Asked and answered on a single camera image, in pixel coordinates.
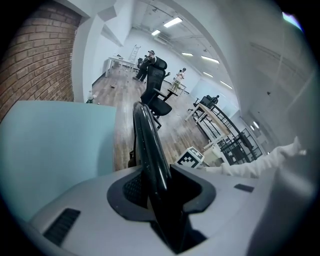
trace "white wall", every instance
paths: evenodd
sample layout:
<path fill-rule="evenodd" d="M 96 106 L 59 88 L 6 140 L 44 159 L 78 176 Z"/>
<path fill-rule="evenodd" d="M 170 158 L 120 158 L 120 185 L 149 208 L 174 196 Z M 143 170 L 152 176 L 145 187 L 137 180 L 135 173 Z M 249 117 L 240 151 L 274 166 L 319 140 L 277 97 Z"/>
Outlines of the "white wall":
<path fill-rule="evenodd" d="M 138 47 L 141 46 L 137 59 L 144 58 L 145 55 L 148 55 L 148 51 L 154 50 L 155 55 L 167 63 L 166 72 L 171 73 L 171 75 L 167 77 L 167 81 L 173 81 L 176 73 L 186 68 L 185 79 L 182 82 L 186 86 L 185 90 L 190 93 L 198 83 L 201 77 L 199 73 L 184 62 L 178 54 L 171 51 L 168 45 L 155 41 L 151 34 L 132 29 L 124 42 L 123 48 L 119 50 L 119 54 L 126 59 L 129 58 L 135 45 Z"/>
<path fill-rule="evenodd" d="M 117 1 L 115 8 L 117 16 L 105 24 L 123 46 L 132 28 L 136 0 Z"/>
<path fill-rule="evenodd" d="M 91 84 L 105 71 L 108 58 L 117 55 L 132 27 L 136 0 L 118 0 L 115 5 L 116 17 L 107 20 L 98 38 L 92 64 Z"/>
<path fill-rule="evenodd" d="M 199 98 L 200 100 L 210 95 L 215 97 L 219 95 L 219 102 L 217 106 L 228 116 L 232 117 L 238 110 L 238 101 L 234 93 L 230 89 L 225 88 L 223 85 L 217 84 L 213 80 L 202 77 L 196 86 L 191 91 L 190 95 L 193 98 Z"/>
<path fill-rule="evenodd" d="M 96 45 L 94 61 L 92 65 L 92 84 L 106 71 L 108 58 L 116 55 L 118 50 L 118 45 L 114 44 L 103 35 L 100 35 Z"/>

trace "vent grille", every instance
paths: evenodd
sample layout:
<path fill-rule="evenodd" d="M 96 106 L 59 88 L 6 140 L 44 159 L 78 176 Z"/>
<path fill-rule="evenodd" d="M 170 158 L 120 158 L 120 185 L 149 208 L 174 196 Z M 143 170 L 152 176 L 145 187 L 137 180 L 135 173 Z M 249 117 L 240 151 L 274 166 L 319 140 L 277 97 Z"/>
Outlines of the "vent grille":
<path fill-rule="evenodd" d="M 44 232 L 43 236 L 54 243 L 57 246 L 60 246 L 70 229 L 76 222 L 77 218 L 80 215 L 79 210 L 65 209 L 51 224 L 51 226 Z"/>

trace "office chair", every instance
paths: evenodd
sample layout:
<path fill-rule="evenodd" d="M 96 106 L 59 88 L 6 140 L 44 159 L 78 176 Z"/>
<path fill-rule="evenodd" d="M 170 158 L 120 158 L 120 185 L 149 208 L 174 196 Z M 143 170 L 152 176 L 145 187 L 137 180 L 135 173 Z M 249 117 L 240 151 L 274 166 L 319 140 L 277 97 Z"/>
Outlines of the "office chair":
<path fill-rule="evenodd" d="M 141 102 L 146 104 L 152 113 L 158 117 L 165 116 L 172 110 L 169 104 L 158 98 L 158 96 L 162 96 L 164 99 L 167 98 L 167 95 L 160 91 L 162 82 L 166 76 L 166 68 L 167 63 L 157 57 L 156 62 L 148 67 L 146 89 L 140 97 Z M 158 124 L 158 129 L 160 129 L 161 124 L 155 116 L 153 116 L 153 120 Z"/>
<path fill-rule="evenodd" d="M 138 69 L 140 69 L 140 66 L 141 66 L 142 62 L 143 62 L 143 59 L 142 58 L 138 58 L 138 65 L 137 65 Z"/>

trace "brick wall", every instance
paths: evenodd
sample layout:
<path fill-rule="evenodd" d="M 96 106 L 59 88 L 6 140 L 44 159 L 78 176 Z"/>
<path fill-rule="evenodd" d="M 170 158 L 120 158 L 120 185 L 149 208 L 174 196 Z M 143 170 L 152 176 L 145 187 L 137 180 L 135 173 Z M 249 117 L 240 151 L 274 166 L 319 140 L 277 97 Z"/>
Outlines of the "brick wall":
<path fill-rule="evenodd" d="M 74 100 L 71 59 L 80 19 L 50 2 L 25 20 L 0 64 L 0 122 L 19 100 Z"/>

